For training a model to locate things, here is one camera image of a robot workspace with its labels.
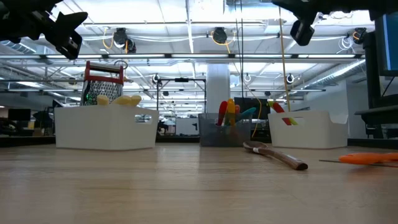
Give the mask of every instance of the pipe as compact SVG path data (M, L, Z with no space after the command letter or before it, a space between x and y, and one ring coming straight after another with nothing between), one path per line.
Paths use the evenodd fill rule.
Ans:
M14 44L12 43L10 40L5 40L0 42L2 45L7 46L11 49L14 49L18 52L21 52L23 54L34 54L36 53L36 49L32 48L32 47L28 47L22 43L19 44Z
M243 22L245 26L264 27L265 23ZM114 22L114 23L83 23L84 27L128 27L128 26L186 26L187 22ZM192 26L235 26L236 22L191 22Z

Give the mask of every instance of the black monitor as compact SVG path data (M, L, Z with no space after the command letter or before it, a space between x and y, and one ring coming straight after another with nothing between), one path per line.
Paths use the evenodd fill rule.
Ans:
M381 76L398 76L398 12L376 19L377 60Z
M257 108L256 112L253 114L253 119L257 119L260 112L260 103L256 98L241 98L235 97L235 105L239 105L241 107L241 113L250 108ZM271 112L271 109L268 105L267 99L259 99L262 104L260 119L268 119L268 114Z
M30 121L30 109L8 109L8 119L11 121Z

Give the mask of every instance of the wooden table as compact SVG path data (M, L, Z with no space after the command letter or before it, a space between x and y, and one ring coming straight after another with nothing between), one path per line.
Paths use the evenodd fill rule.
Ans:
M309 169L198 144L123 152L4 148L0 222L398 223L398 169L318 161L389 151L281 151Z

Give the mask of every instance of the white storage basket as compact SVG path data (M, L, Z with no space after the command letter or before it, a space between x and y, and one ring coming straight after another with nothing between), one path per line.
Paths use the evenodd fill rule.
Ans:
M272 145L307 149L331 149L347 146L347 117L333 123L327 111L298 111L269 114ZM287 125L282 118L293 118L298 125Z
M149 118L146 122L142 115ZM127 105L55 109L57 147L128 150L155 146L159 112Z

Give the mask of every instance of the wooden spatula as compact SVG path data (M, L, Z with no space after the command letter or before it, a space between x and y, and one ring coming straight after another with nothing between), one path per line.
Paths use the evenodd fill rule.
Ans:
M273 158L278 159L279 161L288 165L292 169L295 170L308 169L308 165L303 161L301 161L300 159L296 159L293 156L284 154L283 152L273 151L269 149L268 146L262 142L247 141L243 143L243 147L247 152L253 152L263 156L272 156Z

